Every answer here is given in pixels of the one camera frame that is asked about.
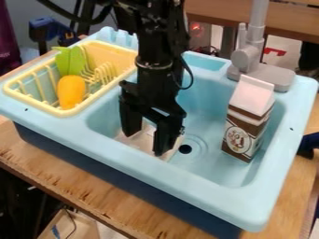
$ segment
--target milk carton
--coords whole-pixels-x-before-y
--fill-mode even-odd
[[[242,75],[229,101],[222,150],[250,162],[262,144],[274,104],[274,85]]]

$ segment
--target gray faucet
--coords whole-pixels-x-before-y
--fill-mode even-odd
[[[260,63],[269,3],[269,0],[254,0],[248,30],[246,23],[239,24],[238,48],[231,54],[228,77],[239,80],[241,74],[245,74],[274,84],[276,91],[288,91],[295,72]]]

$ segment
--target gray wall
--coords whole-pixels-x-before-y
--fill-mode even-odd
[[[57,5],[63,7],[68,11],[73,12],[76,0],[52,0],[52,2],[56,3]],[[70,23],[69,20],[59,16],[58,14],[42,6],[36,0],[7,0],[7,8],[10,13],[11,21],[13,23],[13,28],[18,40],[18,44],[21,48],[37,48],[36,43],[32,42],[29,39],[29,20],[40,18],[43,16],[51,16],[55,18],[57,21],[60,21],[66,25]],[[97,15],[100,12],[100,10],[101,8],[97,7],[95,9],[95,15]],[[114,23],[110,16],[108,16],[103,23],[91,26],[90,33],[99,31],[102,27],[106,25],[114,26]],[[49,43],[49,45],[57,45],[56,42],[57,40],[54,39],[51,43]]]

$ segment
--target toy sink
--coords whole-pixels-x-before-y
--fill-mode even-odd
[[[109,28],[88,39],[136,48],[134,37]],[[115,140],[120,130],[119,86],[66,118],[55,117],[1,91],[0,113],[242,229],[261,231],[295,158],[317,82],[297,76],[289,92],[275,93],[276,103],[262,149],[248,164],[220,149],[228,102],[236,87],[236,82],[226,78],[230,61],[194,52],[187,52],[184,57],[195,83],[189,90],[180,91],[177,101],[187,112],[182,145],[190,150],[176,151],[168,162]],[[136,80],[136,73],[126,79]],[[187,74],[184,81],[188,84]]]

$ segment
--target dish rack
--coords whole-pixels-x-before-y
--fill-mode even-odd
[[[60,108],[56,90],[61,76],[54,58],[11,79],[4,85],[4,93],[56,117],[70,117],[113,89],[136,69],[135,50],[97,40],[85,41],[78,46],[85,49],[88,65],[93,71],[83,77],[86,83],[84,100],[74,108]]]

